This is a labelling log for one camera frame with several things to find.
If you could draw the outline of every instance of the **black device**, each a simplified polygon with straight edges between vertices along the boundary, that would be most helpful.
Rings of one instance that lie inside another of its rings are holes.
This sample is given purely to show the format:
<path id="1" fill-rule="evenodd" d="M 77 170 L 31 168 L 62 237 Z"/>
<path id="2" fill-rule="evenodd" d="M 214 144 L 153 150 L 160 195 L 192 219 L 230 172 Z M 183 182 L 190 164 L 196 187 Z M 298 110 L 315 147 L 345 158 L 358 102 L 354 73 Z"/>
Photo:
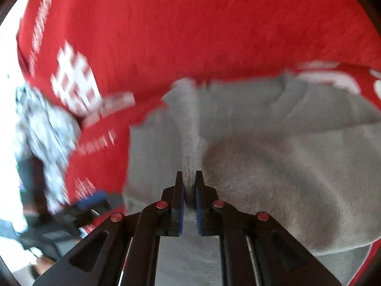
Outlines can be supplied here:
<path id="1" fill-rule="evenodd" d="M 339 286 L 339 281 L 268 213 L 250 215 L 218 199 L 196 173 L 197 227 L 220 237 L 224 286 Z M 63 256 L 35 286 L 155 285 L 161 236 L 182 233 L 184 186 L 174 186 L 142 212 L 113 214 Z"/>
<path id="2" fill-rule="evenodd" d="M 25 214 L 28 229 L 19 234 L 17 240 L 24 249 L 36 247 L 43 255 L 57 261 L 67 250 L 66 242 L 80 239 L 79 228 L 92 224 L 95 218 L 122 206 L 123 198 L 120 194 L 108 196 L 104 191 L 99 191 L 52 215 L 45 197 L 43 169 L 42 161 L 33 154 L 18 160 L 21 202 L 24 210 L 31 207 L 35 213 Z"/>

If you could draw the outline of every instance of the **gray towel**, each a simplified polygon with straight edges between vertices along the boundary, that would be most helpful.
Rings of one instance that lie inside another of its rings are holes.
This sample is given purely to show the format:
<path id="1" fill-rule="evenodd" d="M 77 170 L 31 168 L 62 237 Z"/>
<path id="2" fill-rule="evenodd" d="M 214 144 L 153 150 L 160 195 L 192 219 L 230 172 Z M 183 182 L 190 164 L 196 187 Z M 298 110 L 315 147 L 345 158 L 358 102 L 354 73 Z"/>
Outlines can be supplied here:
<path id="1" fill-rule="evenodd" d="M 237 209 L 267 211 L 347 285 L 381 236 L 381 113 L 361 96 L 285 74 L 197 89 L 174 84 L 168 107 L 131 128 L 129 213 L 182 170 Z M 156 285 L 221 285 L 217 238 L 161 241 Z"/>

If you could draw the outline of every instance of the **hand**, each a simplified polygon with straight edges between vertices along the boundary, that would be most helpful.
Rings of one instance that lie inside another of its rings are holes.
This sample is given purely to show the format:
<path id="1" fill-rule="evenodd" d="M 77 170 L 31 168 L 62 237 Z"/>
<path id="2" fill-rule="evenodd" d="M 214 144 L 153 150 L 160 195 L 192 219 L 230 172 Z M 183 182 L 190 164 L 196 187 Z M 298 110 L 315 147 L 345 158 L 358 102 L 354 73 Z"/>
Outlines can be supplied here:
<path id="1" fill-rule="evenodd" d="M 39 275 L 43 275 L 52 265 L 54 265 L 54 261 L 45 256 L 41 256 L 37 258 L 37 264 L 35 265 L 35 269 Z"/>

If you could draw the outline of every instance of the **red fabric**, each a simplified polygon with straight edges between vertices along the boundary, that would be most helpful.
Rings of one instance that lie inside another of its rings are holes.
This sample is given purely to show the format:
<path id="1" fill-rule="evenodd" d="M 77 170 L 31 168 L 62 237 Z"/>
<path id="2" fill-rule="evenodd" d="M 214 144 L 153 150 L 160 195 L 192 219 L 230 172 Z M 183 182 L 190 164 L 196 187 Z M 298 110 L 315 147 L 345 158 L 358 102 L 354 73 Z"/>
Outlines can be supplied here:
<path id="1" fill-rule="evenodd" d="M 381 68 L 380 37 L 356 0 L 30 0 L 18 33 L 20 66 L 60 106 L 51 79 L 66 42 L 85 58 L 83 73 L 91 70 L 102 98 L 128 91 L 136 103 L 83 125 L 65 180 L 71 202 L 96 189 L 121 192 L 129 126 L 179 78 L 275 75 L 314 59 Z M 381 106 L 367 68 L 341 68 Z"/>

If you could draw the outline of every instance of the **blue object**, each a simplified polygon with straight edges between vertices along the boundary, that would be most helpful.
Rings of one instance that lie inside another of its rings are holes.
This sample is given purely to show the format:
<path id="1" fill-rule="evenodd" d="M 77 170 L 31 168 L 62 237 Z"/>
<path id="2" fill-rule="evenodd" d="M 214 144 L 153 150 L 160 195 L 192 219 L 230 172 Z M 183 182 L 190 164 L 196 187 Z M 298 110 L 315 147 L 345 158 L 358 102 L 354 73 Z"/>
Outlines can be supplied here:
<path id="1" fill-rule="evenodd" d="M 202 219 L 202 212 L 200 208 L 200 195 L 199 195 L 199 190 L 196 185 L 196 219 L 197 219 L 197 230 L 199 231 L 199 235 L 202 234 L 202 226 L 201 226 L 201 219 Z"/>
<path id="2" fill-rule="evenodd" d="M 0 219 L 0 236 L 3 238 L 16 240 L 16 232 L 10 221 Z"/>
<path id="3" fill-rule="evenodd" d="M 184 187 L 182 188 L 181 208 L 180 208 L 180 222 L 179 222 L 179 236 L 182 235 L 182 226 L 184 225 Z"/>
<path id="4" fill-rule="evenodd" d="M 89 198 L 82 200 L 77 203 L 77 207 L 81 210 L 87 210 L 89 207 L 94 206 L 107 198 L 107 193 L 103 190 L 97 191 L 95 194 L 90 196 Z"/>

